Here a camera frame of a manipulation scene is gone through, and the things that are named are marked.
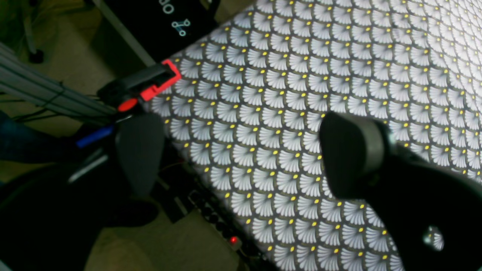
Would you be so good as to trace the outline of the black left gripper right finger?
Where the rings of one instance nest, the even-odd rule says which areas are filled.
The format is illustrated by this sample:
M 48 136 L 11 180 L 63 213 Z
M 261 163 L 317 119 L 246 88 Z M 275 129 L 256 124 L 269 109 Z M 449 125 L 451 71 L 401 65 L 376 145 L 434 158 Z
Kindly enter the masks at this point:
M 339 199 L 378 214 L 407 271 L 481 270 L 481 185 L 398 144 L 378 120 L 329 112 L 319 139 Z

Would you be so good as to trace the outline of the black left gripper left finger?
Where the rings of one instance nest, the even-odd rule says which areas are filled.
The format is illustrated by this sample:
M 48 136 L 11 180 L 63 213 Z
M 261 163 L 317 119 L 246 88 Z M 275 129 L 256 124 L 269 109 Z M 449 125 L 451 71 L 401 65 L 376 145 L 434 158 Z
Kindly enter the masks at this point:
M 2 271 L 82 271 L 116 207 L 151 192 L 164 147 L 161 117 L 143 113 L 113 126 L 81 162 L 2 185 Z

